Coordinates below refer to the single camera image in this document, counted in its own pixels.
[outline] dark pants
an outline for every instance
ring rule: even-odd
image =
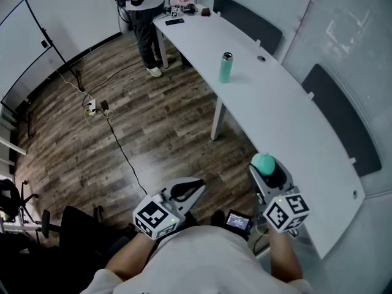
[[[130,11],[130,20],[134,26],[135,36],[138,40],[140,56],[147,69],[153,69],[157,66],[154,53],[151,46],[154,44],[155,54],[160,58],[159,44],[154,17],[164,11],[164,2],[153,9],[142,11]]]

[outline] smartphone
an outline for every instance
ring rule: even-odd
[[[166,25],[173,25],[178,23],[184,23],[183,18],[176,18],[175,20],[166,21]]]
[[[252,217],[230,210],[226,219],[226,225],[248,232],[251,229],[251,219]]]

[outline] conference table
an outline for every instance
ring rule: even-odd
[[[323,258],[342,236],[364,199],[345,148],[302,86],[259,42],[211,12],[181,15],[184,23],[154,20],[164,67],[164,35],[217,95],[211,138],[219,136],[228,110],[260,153],[282,162],[311,210],[304,221]],[[222,55],[233,54],[229,83],[218,80]]]

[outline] whiteboard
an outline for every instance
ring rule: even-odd
[[[44,48],[41,42],[47,43]],[[0,96],[50,48],[27,0],[22,0],[0,24]]]

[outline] person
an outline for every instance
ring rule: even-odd
[[[222,227],[193,226],[164,237],[151,258],[155,242],[138,233],[82,294],[313,293],[289,236],[269,232],[271,275],[244,238]]]
[[[126,0],[126,10],[130,12],[130,21],[138,40],[140,56],[147,71],[154,77],[161,77],[162,71],[156,61],[161,61],[158,38],[153,19],[164,10],[164,0]],[[167,55],[167,61],[175,61],[173,55]]]

